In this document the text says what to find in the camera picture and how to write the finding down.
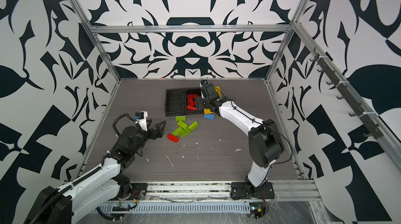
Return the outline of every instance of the blue toy brick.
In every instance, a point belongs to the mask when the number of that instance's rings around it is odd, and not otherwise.
[[[211,113],[204,115],[204,117],[207,118],[208,120],[211,120],[211,121],[214,120],[214,114],[211,114]]]

